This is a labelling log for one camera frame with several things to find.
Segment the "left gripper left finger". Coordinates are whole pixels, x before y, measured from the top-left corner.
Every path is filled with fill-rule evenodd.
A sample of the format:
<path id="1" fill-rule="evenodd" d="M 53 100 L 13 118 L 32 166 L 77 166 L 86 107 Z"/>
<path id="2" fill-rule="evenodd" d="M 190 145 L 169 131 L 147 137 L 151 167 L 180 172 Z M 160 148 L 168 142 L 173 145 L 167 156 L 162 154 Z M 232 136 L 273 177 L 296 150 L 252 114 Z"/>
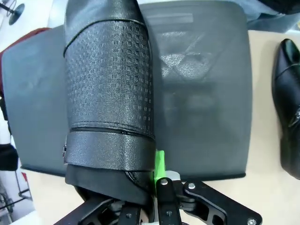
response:
<path id="1" fill-rule="evenodd" d="M 59 225 L 139 225 L 141 207 L 117 199 L 93 198 L 60 219 Z"/>

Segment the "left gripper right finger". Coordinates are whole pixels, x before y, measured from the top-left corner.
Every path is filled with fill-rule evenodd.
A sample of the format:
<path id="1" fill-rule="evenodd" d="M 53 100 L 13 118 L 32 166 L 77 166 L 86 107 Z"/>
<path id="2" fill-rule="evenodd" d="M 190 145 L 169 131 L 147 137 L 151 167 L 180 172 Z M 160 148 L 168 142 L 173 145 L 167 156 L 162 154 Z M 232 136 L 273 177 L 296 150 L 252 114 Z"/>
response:
<path id="1" fill-rule="evenodd" d="M 262 216 L 202 181 L 172 180 L 165 170 L 165 153 L 155 154 L 154 182 L 157 196 L 158 222 L 182 225 L 180 211 L 206 225 L 260 225 Z"/>

